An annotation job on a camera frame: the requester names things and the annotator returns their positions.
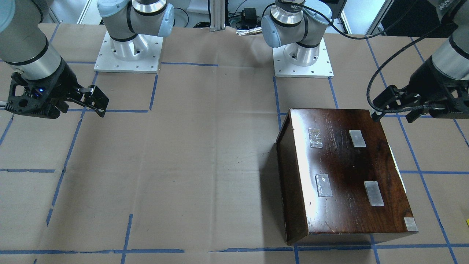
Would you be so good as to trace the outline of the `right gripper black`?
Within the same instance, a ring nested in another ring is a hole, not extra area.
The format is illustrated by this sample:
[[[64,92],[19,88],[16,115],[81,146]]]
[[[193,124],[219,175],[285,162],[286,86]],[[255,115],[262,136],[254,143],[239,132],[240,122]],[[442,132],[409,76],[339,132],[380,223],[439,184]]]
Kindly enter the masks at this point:
[[[68,111],[67,102],[88,107],[102,118],[107,111],[109,98],[96,85],[81,87],[64,59],[52,75],[43,79],[27,80],[19,72],[11,78],[5,110],[16,115],[56,119]]]

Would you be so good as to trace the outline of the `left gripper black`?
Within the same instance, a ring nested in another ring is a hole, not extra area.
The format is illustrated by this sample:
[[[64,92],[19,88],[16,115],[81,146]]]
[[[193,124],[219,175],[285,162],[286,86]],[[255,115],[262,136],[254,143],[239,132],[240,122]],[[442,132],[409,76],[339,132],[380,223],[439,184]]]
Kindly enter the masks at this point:
[[[372,103],[384,110],[423,105],[409,111],[408,123],[428,113],[433,118],[468,119],[468,80],[454,80],[441,73],[430,57],[412,74],[407,87],[389,85]]]

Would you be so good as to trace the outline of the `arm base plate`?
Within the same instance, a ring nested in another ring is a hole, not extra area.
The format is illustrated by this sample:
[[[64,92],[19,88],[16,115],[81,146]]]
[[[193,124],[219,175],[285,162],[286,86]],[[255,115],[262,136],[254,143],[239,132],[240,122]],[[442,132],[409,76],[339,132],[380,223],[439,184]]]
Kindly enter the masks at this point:
[[[94,70],[156,74],[159,71],[163,41],[163,37],[139,34],[133,40],[119,42],[106,32]]]
[[[273,48],[276,77],[334,77],[324,39],[319,46],[306,48],[292,43]]]

